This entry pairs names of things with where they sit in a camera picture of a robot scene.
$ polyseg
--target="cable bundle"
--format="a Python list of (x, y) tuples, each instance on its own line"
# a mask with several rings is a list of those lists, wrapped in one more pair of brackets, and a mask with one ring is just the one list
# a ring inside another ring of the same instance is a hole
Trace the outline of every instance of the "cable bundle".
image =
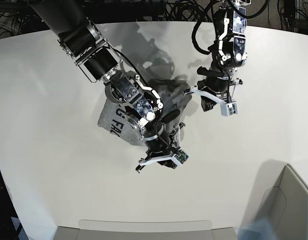
[(11, 25), (10, 26), (8, 26), (8, 25), (6, 25), (6, 24), (3, 24), (3, 23), (0, 23), (0, 28), (1, 29), (3, 29), (4, 31), (3, 32), (1, 32), (0, 33), (0, 36), (2, 36), (2, 34), (3, 33), (9, 33), (10, 34), (10, 36), (15, 36), (15, 35), (17, 35), (17, 34), (21, 34), (20, 33), (20, 27), (21, 27), (21, 23), (19, 23), (19, 26), (18, 26), (18, 30), (17, 30), (17, 20), (18, 20), (18, 18), (19, 18), (19, 13), (17, 13), (17, 14), (14, 14), (14, 15), (4, 15), (5, 14), (5, 12), (3, 13), (3, 14), (0, 14), (0, 18), (1, 17), (7, 17), (7, 18), (9, 18), (9, 17), (13, 17), (13, 20), (12, 20), (12, 22), (11, 22)]
[(204, 8), (196, 0), (179, 0), (173, 3), (167, 3), (170, 11), (166, 8), (167, 21), (197, 21), (202, 19), (203, 22), (212, 22), (211, 18), (204, 14)]
[[(308, 2), (303, 2), (303, 9), (300, 8), (296, 8), (295, 12), (298, 13), (300, 16), (304, 17), (304, 19), (308, 20), (308, 8), (306, 8), (306, 5), (308, 5)], [(284, 7), (280, 7), (280, 0), (278, 0), (277, 2), (277, 11), (280, 17), (280, 23), (281, 23), (281, 30), (284, 29), (284, 25), (285, 25), (285, 29), (287, 31), (294, 31), (292, 22), (295, 19), (292, 18), (288, 18), (288, 16), (285, 16), (285, 14), (283, 13)]]

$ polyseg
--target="robotic arm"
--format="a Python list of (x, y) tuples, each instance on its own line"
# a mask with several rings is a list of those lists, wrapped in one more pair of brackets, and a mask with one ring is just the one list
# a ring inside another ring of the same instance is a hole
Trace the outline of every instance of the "robotic arm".
[[(231, 1), (242, 13), (246, 10), (241, 5), (250, 4), (245, 2), (248, 0)], [(184, 124), (175, 125), (171, 132), (166, 132), (164, 128), (180, 111), (164, 112), (160, 96), (139, 74), (122, 71), (120, 64), (123, 59), (119, 51), (84, 16), (75, 1), (29, 0), (29, 4), (59, 37), (60, 46), (91, 83), (102, 81), (107, 98), (125, 107), (128, 123), (148, 147), (147, 157), (139, 161), (136, 170), (139, 172), (155, 162), (173, 169), (181, 166), (189, 157), (180, 147), (180, 128)], [(212, 54), (212, 65), (209, 70), (200, 67), (197, 71), (206, 79), (199, 81), (198, 86), (185, 90), (184, 94), (202, 96), (204, 111), (220, 104), (222, 115), (230, 116), (238, 113), (237, 103), (229, 94), (229, 86), (242, 84), (239, 79), (233, 80), (233, 75), (247, 58), (244, 35), (246, 19), (224, 2), (214, 15), (214, 25), (215, 43), (209, 47), (209, 51), (205, 51)]]
[(158, 162), (176, 168), (188, 155), (180, 148), (179, 129), (166, 132), (164, 124), (174, 120), (180, 111), (163, 113), (157, 92), (147, 86), (136, 73), (120, 69), (123, 59), (102, 36), (93, 22), (86, 18), (79, 5), (71, 0), (32, 0), (30, 6), (59, 37), (59, 44), (90, 80), (102, 81), (107, 98), (125, 107), (130, 126), (140, 134), (148, 147), (147, 157), (139, 161), (139, 172), (146, 165)]
[(247, 20), (241, 15), (246, 14), (246, 9), (242, 6), (251, 4), (251, 0), (231, 0), (222, 1), (223, 5), (214, 14), (213, 5), (217, 1), (211, 1), (210, 8), (214, 19), (216, 39), (214, 44), (204, 51), (199, 48), (195, 35), (201, 22), (198, 21), (193, 31), (193, 43), (195, 48), (202, 54), (212, 54), (212, 64), (209, 69), (200, 67), (197, 74), (206, 78), (185, 91), (185, 94), (196, 93), (201, 96), (201, 105), (204, 111), (213, 109), (214, 105), (219, 104), (221, 114), (230, 116), (238, 114), (237, 102), (230, 95), (230, 86), (242, 85), (240, 79), (234, 79), (234, 73), (237, 68), (242, 67), (247, 59), (245, 52), (246, 37), (245, 31)]

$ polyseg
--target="white tabletop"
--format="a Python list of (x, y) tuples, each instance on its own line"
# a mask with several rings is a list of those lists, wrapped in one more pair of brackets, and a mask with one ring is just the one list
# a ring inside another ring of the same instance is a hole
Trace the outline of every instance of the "white tabletop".
[[(100, 29), (147, 77), (183, 75), (194, 85), (211, 56), (193, 48), (193, 26)], [(211, 45), (213, 25), (202, 24), (197, 39)], [(80, 220), (251, 223), (284, 165), (308, 160), (308, 36), (248, 27), (247, 51), (239, 115), (223, 117), (219, 106), (205, 113), (193, 97), (182, 117), (190, 159), (137, 174), (146, 148), (97, 126), (103, 84), (89, 83), (51, 31), (0, 40), (0, 169), (27, 235), (50, 240), (57, 226), (78, 228)]]
[(308, 186), (308, 159), (293, 162), (292, 166)]

